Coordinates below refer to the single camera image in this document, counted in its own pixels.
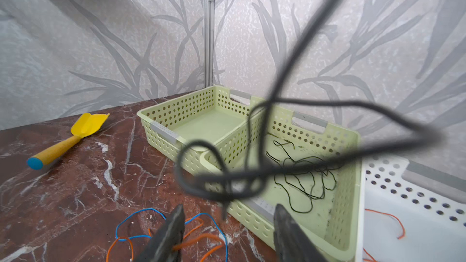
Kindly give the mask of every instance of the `black cord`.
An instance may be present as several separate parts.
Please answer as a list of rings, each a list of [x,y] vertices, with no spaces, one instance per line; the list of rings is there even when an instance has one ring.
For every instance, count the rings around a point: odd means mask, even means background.
[[[278,160],[277,158],[273,157],[268,151],[266,151],[266,156],[269,157],[270,159],[272,159],[275,163],[277,163],[278,166],[285,166],[285,162],[286,162],[287,160],[291,160],[291,161],[293,162],[293,164],[289,164],[288,166],[294,166],[294,165],[296,165],[296,163],[298,163],[298,162],[308,162],[308,163],[314,165],[313,162],[307,160],[307,159],[310,159],[310,158],[316,158],[316,159],[318,159],[318,160],[322,160],[321,158],[319,158],[319,157],[317,157],[317,156],[309,156],[309,157],[305,157],[305,158],[302,158],[302,159],[300,159],[300,160],[295,161],[295,160],[293,160],[292,157],[290,157],[290,154],[288,153],[288,151],[283,147],[284,145],[292,144],[292,145],[293,145],[293,150],[294,150],[295,147],[294,147],[294,143],[293,143],[293,142],[289,142],[289,141],[288,141],[287,143],[280,144],[279,142],[277,142],[276,140],[274,140],[273,143],[274,143],[276,146],[281,147],[282,150],[283,150],[283,151],[286,153],[286,155],[288,156],[287,158],[285,158],[285,159],[280,163],[280,160]],[[333,174],[332,170],[337,170],[337,169],[339,169],[340,167],[341,167],[341,166],[336,167],[336,168],[329,168],[329,167],[327,167],[327,168],[325,168],[324,170],[318,169],[318,168],[316,168],[316,169],[311,168],[308,172],[303,172],[303,173],[298,173],[298,174],[294,174],[294,173],[284,173],[284,174],[283,174],[283,178],[284,178],[284,180],[285,180],[285,183],[287,183],[289,186],[293,187],[294,189],[296,189],[296,190],[299,191],[300,193],[302,193],[302,194],[306,195],[307,197],[309,197],[309,200],[310,200],[310,203],[311,203],[311,207],[310,207],[310,209],[307,210],[307,211],[300,211],[300,210],[297,210],[297,209],[295,209],[295,208],[293,207],[293,204],[292,204],[292,202],[291,202],[291,200],[292,200],[291,195],[290,195],[290,193],[288,192],[288,189],[286,189],[286,187],[285,187],[283,184],[281,184],[281,183],[279,183],[279,182],[277,181],[277,174],[274,174],[274,183],[275,183],[276,185],[282,187],[282,188],[285,190],[285,192],[286,192],[286,194],[287,194],[287,196],[288,196],[288,204],[289,204],[290,208],[291,208],[294,212],[296,212],[296,213],[309,213],[309,212],[311,212],[312,209],[314,208],[313,200],[323,200],[323,199],[325,198],[325,190],[333,191],[333,190],[336,189],[337,181],[336,181],[335,175]],[[315,188],[315,186],[316,186],[316,179],[315,179],[315,177],[314,177],[313,171],[318,172],[318,173],[321,174],[321,182],[322,182],[322,193],[321,193],[321,196],[315,196],[315,195],[312,194],[312,192],[313,192],[313,190],[314,190],[314,188]],[[304,174],[310,175],[310,176],[312,177],[312,180],[313,180],[313,185],[312,185],[312,187],[311,187],[309,193],[306,192],[306,189],[304,188],[303,184],[301,184],[301,181],[300,181],[300,179],[299,179],[299,177],[298,177],[299,175],[304,175]],[[334,181],[333,188],[328,188],[328,187],[325,185],[325,182],[324,182],[324,176],[327,177],[327,176],[329,176],[329,174],[332,176],[333,181]],[[288,180],[287,180],[287,175],[290,175],[290,176],[295,177],[296,180],[298,181],[299,186],[300,186],[301,188],[299,188],[298,186],[296,186],[296,185],[293,184],[293,183],[288,182]]]
[[[436,130],[424,126],[415,122],[412,122],[408,119],[405,119],[398,113],[384,108],[382,106],[376,105],[375,103],[369,103],[364,101],[320,101],[320,100],[303,100],[303,99],[289,99],[281,98],[279,96],[283,85],[285,84],[288,76],[292,72],[294,65],[300,59],[300,56],[306,49],[307,45],[312,41],[320,27],[325,23],[327,18],[332,14],[335,6],[339,0],[328,0],[313,19],[310,20],[306,28],[304,29],[303,34],[300,39],[294,46],[292,52],[284,63],[283,67],[280,69],[279,75],[275,82],[275,85],[272,88],[272,91],[268,97],[268,100],[262,102],[251,109],[248,115],[247,126],[248,126],[248,147],[246,149],[246,157],[244,164],[244,171],[242,172],[229,172],[226,164],[224,163],[218,150],[210,143],[203,140],[195,140],[188,143],[184,146],[177,157],[177,162],[175,166],[175,176],[179,185],[188,193],[192,195],[197,195],[205,199],[221,201],[226,205],[230,201],[235,199],[244,199],[250,198],[254,195],[260,194],[261,191],[265,189],[267,178],[280,173],[303,173],[308,172],[312,167],[315,170],[325,171],[329,166],[335,166],[356,160],[358,158],[373,155],[373,154],[382,154],[382,153],[392,153],[395,151],[407,151],[412,149],[417,149],[421,147],[426,147],[427,145],[432,145],[440,141],[440,133]],[[384,142],[381,144],[376,144],[374,146],[355,149],[348,153],[342,154],[338,157],[329,158],[326,160],[319,160],[314,165],[307,162],[300,162],[294,166],[275,166],[273,160],[266,157],[265,154],[265,135],[267,133],[267,125],[270,120],[272,113],[272,107],[275,103],[289,103],[289,104],[299,104],[307,106],[341,106],[341,107],[362,107],[369,110],[373,110],[389,119],[395,121],[401,126],[404,126],[414,133],[416,133],[417,138],[408,138],[408,139],[396,139],[389,142]],[[251,144],[251,117],[258,113],[259,110],[263,110],[263,120],[260,126],[259,131],[259,149],[258,149],[258,158],[259,158],[259,168],[250,170],[248,166],[248,157]],[[182,161],[184,160],[184,155],[186,152],[194,146],[205,147],[208,150],[213,152],[215,159],[217,160],[221,170],[221,175],[216,175],[212,173],[204,173],[196,175],[193,180],[194,183],[188,183],[182,174]],[[238,192],[232,192],[231,182],[247,181],[246,186],[243,190]],[[219,183],[222,185],[223,192],[212,192],[205,189],[206,183]]]

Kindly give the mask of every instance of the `marble table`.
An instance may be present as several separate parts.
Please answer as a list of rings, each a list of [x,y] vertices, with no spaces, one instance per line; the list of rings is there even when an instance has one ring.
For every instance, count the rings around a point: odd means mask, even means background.
[[[216,203],[186,195],[173,162],[147,143],[136,112],[166,100],[98,111],[110,113],[102,128],[39,171],[27,167],[27,158],[70,137],[78,116],[0,131],[0,262],[105,261],[115,227],[128,215],[145,207],[169,213],[179,203],[187,217],[212,215],[227,235],[229,261],[275,261],[275,252],[236,219],[223,221]],[[204,222],[197,233],[217,234],[210,220]],[[161,218],[146,211],[123,224],[119,235],[146,234],[160,225]],[[136,255],[147,241],[133,240]],[[182,261],[197,262],[210,248],[208,241],[192,245]],[[110,255],[112,262],[130,258],[126,242]],[[224,260],[223,248],[206,262]]]

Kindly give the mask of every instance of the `gray wall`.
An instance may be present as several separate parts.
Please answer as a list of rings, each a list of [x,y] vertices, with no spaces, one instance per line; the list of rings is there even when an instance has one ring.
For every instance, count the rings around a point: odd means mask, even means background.
[[[0,0],[0,129],[204,86],[203,0]]]
[[[216,0],[216,83],[265,96],[324,0]],[[466,0],[344,0],[283,94],[364,99],[440,127],[447,140],[411,160],[466,179]],[[353,128],[366,143],[405,131],[358,109],[293,107]]]

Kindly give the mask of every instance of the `light green basket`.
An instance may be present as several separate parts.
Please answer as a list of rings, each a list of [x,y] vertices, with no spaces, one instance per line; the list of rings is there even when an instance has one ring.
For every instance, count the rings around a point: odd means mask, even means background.
[[[293,117],[325,127],[321,134],[306,130],[292,123]],[[262,115],[252,120],[252,154],[249,164],[257,164],[257,138]],[[319,156],[323,159],[342,154],[344,151],[354,149],[359,143],[359,134],[344,127],[329,124],[324,120],[309,115],[297,113],[285,108],[274,107],[271,122],[268,125],[269,135],[266,136],[266,149],[272,156],[283,160],[285,153],[273,144],[274,140],[284,143],[291,141],[295,150],[289,146],[288,152],[292,157]],[[231,170],[243,170],[243,163],[247,139],[246,125],[234,130],[229,137],[216,144],[221,156]],[[200,162],[210,172],[220,174],[213,154],[208,151],[201,155]],[[264,193],[259,197],[269,206],[277,203],[283,204],[288,212],[299,223],[309,239],[322,251],[329,261],[349,261],[359,257],[358,247],[361,245],[363,194],[361,183],[363,172],[361,161],[346,164],[334,172],[337,186],[334,191],[326,191],[323,200],[313,201],[313,210],[309,213],[296,213],[288,205],[288,196],[285,191],[270,179]],[[310,204],[309,198],[282,182],[292,196],[295,208],[305,209]],[[312,179],[302,180],[306,189],[312,185]],[[210,185],[209,189],[220,191],[218,185]],[[251,206],[249,201],[234,201],[230,204],[228,212],[250,231],[274,247],[273,218],[264,211]]]
[[[250,106],[231,100],[231,94],[250,99]],[[149,144],[175,161],[181,146],[191,140],[203,139],[214,145],[221,142],[246,123],[251,107],[261,101],[241,91],[211,86],[144,108],[137,115]],[[191,174],[204,170],[200,155],[205,150],[187,152],[183,166]]]

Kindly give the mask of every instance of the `orange wire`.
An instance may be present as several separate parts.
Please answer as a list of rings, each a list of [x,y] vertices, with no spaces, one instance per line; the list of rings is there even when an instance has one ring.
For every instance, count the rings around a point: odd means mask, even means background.
[[[196,243],[197,241],[201,240],[202,238],[210,238],[212,240],[216,240],[216,241],[219,241],[219,242],[222,242],[222,244],[225,244],[223,239],[221,239],[219,236],[216,236],[216,235],[213,235],[213,234],[209,234],[209,233],[205,233],[205,234],[201,234],[197,237],[195,237],[194,239],[192,240],[189,240],[187,242],[182,242],[178,245],[175,245],[173,246],[173,251],[178,251],[184,247],[187,247],[187,246],[190,246],[190,245],[193,245],[194,243]]]
[[[373,209],[368,209],[368,208],[365,208],[365,210],[367,211],[371,211],[371,212],[375,212],[375,213],[380,213],[380,214],[385,214],[385,215],[389,215],[391,216],[392,218],[395,218],[399,223],[400,223],[400,226],[401,228],[403,229],[403,234],[401,236],[399,236],[397,239],[398,240],[401,240],[405,237],[405,234],[406,234],[406,231],[405,231],[405,227],[403,226],[403,224],[401,223],[400,219],[395,217],[393,214],[389,214],[389,213],[383,213],[383,212],[379,212],[379,211],[376,211],[376,210],[373,210]]]
[[[112,245],[110,246],[110,248],[108,248],[106,262],[108,262],[108,258],[110,257],[110,251],[112,251],[113,246],[115,246],[115,244],[116,244],[116,243],[118,242],[118,240],[120,240],[120,239],[125,239],[126,241],[128,241],[128,242],[130,243],[130,247],[131,247],[131,261],[134,260],[133,243],[132,243],[131,240],[128,239],[127,237],[119,237],[119,238],[117,238],[116,240],[114,240],[114,242],[112,243]]]
[[[194,229],[190,230],[186,235],[184,235],[183,239],[186,239],[187,236],[191,235],[192,232],[199,229],[204,224],[204,221],[201,218],[195,218],[195,220],[200,220],[201,224],[197,225]]]
[[[364,252],[372,259],[372,260],[363,259],[364,261],[377,262],[377,260],[374,259],[374,257],[372,257],[372,256],[366,251],[366,249],[363,248],[363,250],[364,250]]]
[[[204,221],[203,221],[201,218],[195,218],[195,220],[199,220],[199,221],[201,222],[201,224],[195,226],[192,230],[190,230],[186,235],[184,235],[183,239],[186,239],[186,238],[187,238],[190,234],[192,234],[195,230],[197,230],[197,229],[199,229],[201,226],[203,226]],[[149,236],[152,236],[152,234],[150,233],[150,229],[147,229],[147,231],[149,232]],[[180,249],[182,249],[182,248],[184,248],[184,247],[187,247],[187,246],[189,246],[189,245],[192,245],[192,244],[194,244],[195,242],[198,242],[200,239],[202,239],[202,238],[204,238],[204,237],[205,237],[205,238],[211,238],[211,239],[213,239],[213,240],[222,242],[222,244],[220,244],[220,245],[218,245],[218,246],[216,246],[216,247],[210,249],[209,252],[207,252],[204,256],[202,256],[200,262],[204,262],[204,260],[207,259],[207,257],[208,257],[210,254],[212,254],[213,252],[217,251],[218,249],[222,248],[222,247],[225,245],[224,241],[223,241],[220,237],[218,237],[218,236],[216,236],[216,235],[212,235],[212,234],[207,234],[207,233],[206,233],[206,234],[201,234],[201,235],[197,236],[196,238],[194,238],[194,239],[192,239],[192,240],[189,240],[188,242],[183,242],[183,243],[180,243],[180,244],[178,244],[178,245],[175,245],[175,246],[173,247],[173,251],[177,251],[177,250],[180,250]],[[112,246],[110,247],[110,249],[108,250],[108,252],[110,252],[110,250],[112,249],[112,247],[113,247],[113,245],[116,243],[116,241],[118,241],[118,239],[116,239],[115,242],[113,242],[113,244],[112,244]],[[133,252],[132,252],[132,249],[133,249],[133,247],[132,247],[132,244],[131,244],[131,255],[132,255],[132,256],[131,256],[131,259],[133,260],[133,259],[134,259],[134,256],[133,256],[134,254],[133,254]]]
[[[400,221],[399,218],[395,217],[393,214],[390,214],[390,213],[383,213],[383,212],[376,211],[376,210],[373,210],[373,209],[368,209],[368,208],[365,208],[365,210],[371,211],[371,212],[375,212],[375,213],[385,214],[385,215],[391,216],[392,218],[396,219],[396,220],[400,223],[401,228],[403,229],[403,234],[402,234],[401,236],[397,237],[397,239],[398,239],[398,240],[401,240],[401,239],[403,239],[403,238],[405,237],[405,235],[406,235],[406,230],[405,230],[405,227],[403,226],[403,224],[401,223],[401,221]],[[374,259],[374,257],[372,257],[372,256],[369,254],[369,252],[366,251],[366,249],[363,248],[363,250],[364,250],[364,252],[372,259],[372,260],[370,260],[370,259],[363,259],[364,261],[368,261],[368,262],[377,262],[377,260]]]
[[[209,252],[207,252],[204,256],[202,256],[200,262],[204,262],[204,260],[207,259],[207,257],[208,257],[210,254],[212,254],[213,252],[215,252],[215,251],[217,251],[218,249],[222,248],[223,246],[224,246],[224,244],[221,244],[221,245],[218,245],[217,247],[212,248]]]

